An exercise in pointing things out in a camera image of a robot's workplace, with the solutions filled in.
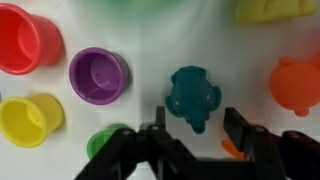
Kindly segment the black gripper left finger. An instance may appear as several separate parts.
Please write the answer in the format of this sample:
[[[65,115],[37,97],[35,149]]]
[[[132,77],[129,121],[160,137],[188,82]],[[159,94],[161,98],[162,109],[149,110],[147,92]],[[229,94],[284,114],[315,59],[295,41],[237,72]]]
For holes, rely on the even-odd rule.
[[[137,165],[147,162],[157,180],[193,180],[196,159],[165,129],[165,111],[156,109],[156,121],[138,132],[120,128],[103,144],[75,180],[128,180]]]

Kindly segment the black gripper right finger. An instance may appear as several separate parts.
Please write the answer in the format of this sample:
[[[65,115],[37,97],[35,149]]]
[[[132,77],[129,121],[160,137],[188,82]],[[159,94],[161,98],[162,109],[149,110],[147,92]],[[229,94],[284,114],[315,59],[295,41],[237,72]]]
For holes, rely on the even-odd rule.
[[[234,107],[227,107],[223,128],[236,149],[254,165],[257,180],[286,180],[286,172],[271,133],[251,125]]]

